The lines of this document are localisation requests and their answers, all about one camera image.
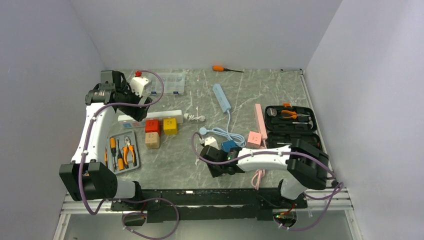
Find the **black tool case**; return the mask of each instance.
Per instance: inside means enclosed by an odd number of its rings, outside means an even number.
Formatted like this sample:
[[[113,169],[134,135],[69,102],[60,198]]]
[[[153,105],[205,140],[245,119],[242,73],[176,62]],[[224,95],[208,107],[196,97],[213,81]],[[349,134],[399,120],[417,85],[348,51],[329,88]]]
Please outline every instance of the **black tool case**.
[[[276,116],[268,114],[268,109],[275,109]],[[288,113],[281,113],[282,110],[296,112],[297,114],[305,114],[309,116],[298,116],[296,119],[287,118],[291,115]],[[301,139],[319,150],[322,149],[321,139],[315,134],[317,130],[317,120],[314,111],[308,107],[291,106],[287,103],[284,105],[267,106],[264,113],[264,121],[266,130],[268,130],[268,139],[266,141],[267,148],[273,149],[283,147],[285,144],[291,144],[294,139]],[[310,124],[292,124],[292,122],[303,122]]]

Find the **white wall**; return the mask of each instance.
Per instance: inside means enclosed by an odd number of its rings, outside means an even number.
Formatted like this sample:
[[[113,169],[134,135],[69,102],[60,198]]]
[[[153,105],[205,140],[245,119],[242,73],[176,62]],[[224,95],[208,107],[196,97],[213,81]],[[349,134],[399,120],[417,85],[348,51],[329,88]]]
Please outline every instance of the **white wall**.
[[[364,239],[423,239],[424,2],[344,0],[307,85]]]
[[[70,0],[109,68],[305,68],[341,0]]]
[[[0,238],[51,239],[100,56],[66,0],[0,7]]]

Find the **yellow cube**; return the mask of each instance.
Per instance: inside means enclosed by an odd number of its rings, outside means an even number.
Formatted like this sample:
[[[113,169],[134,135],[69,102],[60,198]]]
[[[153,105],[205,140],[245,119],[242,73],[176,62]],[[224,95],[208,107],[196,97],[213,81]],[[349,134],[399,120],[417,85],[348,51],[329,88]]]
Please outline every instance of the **yellow cube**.
[[[175,117],[163,120],[163,132],[166,135],[175,135],[178,133],[177,119]]]

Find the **screwdriver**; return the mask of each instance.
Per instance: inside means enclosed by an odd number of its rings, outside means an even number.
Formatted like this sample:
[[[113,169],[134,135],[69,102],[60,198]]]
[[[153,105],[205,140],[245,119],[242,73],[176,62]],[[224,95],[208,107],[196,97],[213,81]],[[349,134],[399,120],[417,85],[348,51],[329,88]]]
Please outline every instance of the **screwdriver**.
[[[117,161],[115,156],[117,155],[117,143],[115,142],[115,138],[110,138],[110,152],[112,153],[113,157],[113,171],[117,169]]]
[[[106,151],[106,147],[104,148],[104,164],[106,165],[106,168],[108,167],[108,152]]]
[[[212,70],[214,70],[215,72],[228,72],[228,71],[231,71],[231,72],[244,73],[244,71],[231,70],[231,69],[228,69],[228,68],[224,68],[223,66],[213,66],[212,67]]]
[[[121,149],[119,148],[119,139],[117,140],[118,142],[118,169],[119,171],[124,170],[124,160],[122,159],[122,153],[121,153]]]

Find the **blue box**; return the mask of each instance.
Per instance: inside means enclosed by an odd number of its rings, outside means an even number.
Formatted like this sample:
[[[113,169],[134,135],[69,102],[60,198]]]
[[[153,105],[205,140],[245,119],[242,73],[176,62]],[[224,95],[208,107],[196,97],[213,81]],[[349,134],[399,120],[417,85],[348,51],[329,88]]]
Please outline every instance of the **blue box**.
[[[226,153],[228,153],[231,148],[236,148],[236,147],[237,147],[237,144],[233,140],[229,140],[229,141],[225,141],[221,143],[221,150],[225,151]]]

